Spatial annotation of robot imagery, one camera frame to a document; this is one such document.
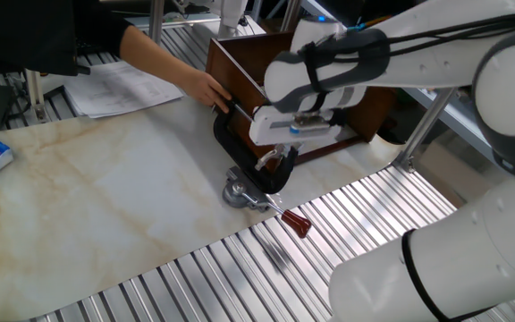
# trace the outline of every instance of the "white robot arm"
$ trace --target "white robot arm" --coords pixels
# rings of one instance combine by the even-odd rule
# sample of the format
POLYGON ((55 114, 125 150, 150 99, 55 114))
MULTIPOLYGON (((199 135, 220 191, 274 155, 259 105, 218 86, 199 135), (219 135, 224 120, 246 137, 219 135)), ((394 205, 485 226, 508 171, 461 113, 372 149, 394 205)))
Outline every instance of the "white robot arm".
POLYGON ((361 32, 303 20, 291 52, 267 69, 272 105, 255 113, 249 135, 257 145, 334 137, 332 111, 356 105, 366 86, 469 85, 489 49, 515 32, 514 15, 515 0, 429 0, 361 32))
POLYGON ((335 322, 461 321, 515 299, 515 0, 429 0, 359 33, 305 20, 291 52, 267 69, 272 105, 250 129, 258 145, 334 136, 334 110, 359 102, 366 86, 470 84, 478 125, 513 176, 339 265, 329 288, 335 322))

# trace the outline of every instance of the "white table surface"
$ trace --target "white table surface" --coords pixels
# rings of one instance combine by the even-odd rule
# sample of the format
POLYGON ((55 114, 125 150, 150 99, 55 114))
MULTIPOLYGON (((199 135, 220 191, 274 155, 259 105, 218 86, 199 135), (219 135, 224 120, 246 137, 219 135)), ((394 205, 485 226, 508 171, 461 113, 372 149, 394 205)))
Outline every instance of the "white table surface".
MULTIPOLYGON (((0 132, 15 156, 0 172, 0 320, 59 309, 273 216, 222 201, 234 163, 213 121, 185 97, 0 132)), ((372 174, 400 149, 375 137, 299 165, 281 206, 372 174)))

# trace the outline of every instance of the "brown wooden box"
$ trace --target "brown wooden box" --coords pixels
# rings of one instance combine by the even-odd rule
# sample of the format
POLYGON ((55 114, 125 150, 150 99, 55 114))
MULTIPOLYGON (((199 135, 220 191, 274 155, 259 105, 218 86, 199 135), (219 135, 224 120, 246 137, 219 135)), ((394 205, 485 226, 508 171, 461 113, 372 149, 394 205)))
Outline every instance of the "brown wooden box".
MULTIPOLYGON (((248 36, 225 40, 212 39, 207 57, 206 71, 220 82, 241 102, 249 115, 254 107, 266 104, 263 86, 267 66, 282 51, 290 50, 292 32, 259 36, 248 36)), ((384 88, 369 88, 363 100, 356 106, 348 108, 347 124, 357 133, 356 136, 333 145, 300 155, 297 164, 321 157, 350 145, 369 142, 396 102, 394 92, 384 88)), ((256 146, 249 138, 249 121, 241 114, 235 114, 229 129, 236 133, 243 142, 262 157, 273 146, 256 146)), ((277 163, 271 160, 267 164, 270 172, 277 163)))

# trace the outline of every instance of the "white paper document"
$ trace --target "white paper document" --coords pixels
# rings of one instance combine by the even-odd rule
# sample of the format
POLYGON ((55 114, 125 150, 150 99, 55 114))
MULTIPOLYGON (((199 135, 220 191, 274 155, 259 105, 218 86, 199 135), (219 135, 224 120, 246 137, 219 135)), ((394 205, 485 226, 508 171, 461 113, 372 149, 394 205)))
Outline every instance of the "white paper document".
POLYGON ((76 112, 92 118, 134 112, 182 97, 173 84, 125 62, 90 67, 64 84, 76 112))

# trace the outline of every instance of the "black cable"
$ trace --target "black cable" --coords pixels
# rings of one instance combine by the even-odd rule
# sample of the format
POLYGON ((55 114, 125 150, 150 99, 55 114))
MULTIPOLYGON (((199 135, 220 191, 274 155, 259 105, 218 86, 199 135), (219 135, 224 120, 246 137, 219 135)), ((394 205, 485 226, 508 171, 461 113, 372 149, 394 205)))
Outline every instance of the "black cable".
MULTIPOLYGON (((17 104, 17 106, 21 106, 21 105, 19 105, 19 102, 18 102, 17 99, 15 99, 15 103, 14 104, 17 104)), ((23 107, 23 109, 20 112, 7 115, 7 121, 14 120, 16 118, 21 117, 23 114, 25 114, 25 112, 29 111, 30 107, 31 107, 31 103, 27 102, 25 107, 23 107)))
POLYGON ((255 36, 255 35, 256 35, 256 32, 254 31, 254 28, 253 28, 253 27, 251 27, 251 23, 249 23, 249 21, 248 21, 248 26, 249 26, 249 28, 251 29, 251 33, 255 36))
MULTIPOLYGON (((515 24, 512 25, 511 21, 505 21, 505 22, 501 22, 500 24, 495 25, 495 26, 488 25, 488 26, 484 26, 484 27, 480 27, 480 28, 475 28, 473 30, 466 30, 466 31, 462 31, 461 33, 454 34, 451 36, 438 37, 436 35, 436 40, 428 41, 426 43, 415 45, 413 47, 407 47, 404 49, 396 50, 387 55, 377 55, 377 56, 370 56, 370 57, 353 57, 353 58, 335 58, 333 61, 335 63, 358 63, 358 62, 366 61, 366 60, 395 57, 397 55, 405 55, 405 54, 412 53, 412 52, 415 52, 418 50, 445 44, 445 43, 451 42, 453 40, 474 39, 473 37, 477 36, 477 35, 482 35, 482 36, 478 36, 477 38, 493 37, 494 35, 486 35, 486 33, 496 32, 496 34, 498 34, 498 33, 501 33, 501 31, 503 31, 502 29, 507 30, 508 32, 511 32, 511 31, 515 30, 515 24)), ((410 38, 410 40, 417 39, 417 38, 413 38, 413 36, 408 36, 408 38, 410 38)), ((393 42, 391 42, 391 43, 398 43, 398 41, 395 40, 394 38, 389 38, 389 39, 393 39, 393 42)), ((371 44, 370 46, 362 47, 362 49, 366 49, 366 48, 374 47, 374 46, 375 46, 375 44, 371 44)))
MULTIPOLYGON (((438 29, 438 30, 429 30, 429 31, 420 32, 420 33, 413 34, 413 35, 408 35, 408 36, 402 36, 402 37, 397 37, 397 38, 388 38, 388 39, 384 39, 382 41, 377 41, 375 43, 365 45, 363 47, 347 48, 347 49, 332 52, 332 53, 330 53, 328 51, 325 52, 324 50, 318 50, 318 52, 319 52, 319 54, 350 55, 350 54, 355 54, 358 51, 364 50, 364 49, 379 47, 379 46, 383 46, 383 45, 390 46, 392 44, 416 40, 416 39, 420 39, 420 38, 436 38, 437 40, 439 40, 439 39, 445 40, 445 41, 427 42, 425 47, 422 47, 423 44, 415 46, 415 47, 411 47, 411 48, 415 49, 413 51, 416 51, 416 50, 424 49, 427 47, 441 45, 442 43, 457 40, 457 39, 458 40, 468 40, 468 39, 495 37, 495 36, 500 36, 502 34, 512 32, 512 31, 515 31, 515 13, 501 16, 501 17, 490 18, 490 19, 486 19, 483 21, 473 21, 473 22, 464 23, 461 25, 451 26, 451 27, 447 27, 447 28, 442 28, 442 29, 438 29), (449 33, 449 32, 455 32, 455 31, 461 31, 461 30, 466 30, 466 31, 463 31, 456 35, 441 36, 441 35, 449 33)), ((380 56, 380 57, 370 57, 370 58, 368 57, 368 58, 364 58, 364 59, 384 58, 384 57, 393 56, 394 54, 402 55, 402 54, 399 54, 399 51, 397 51, 397 52, 390 53, 390 55, 385 55, 385 56, 380 56)), ((361 60, 363 60, 363 59, 338 58, 337 60, 335 60, 335 62, 336 63, 357 63, 361 60)))

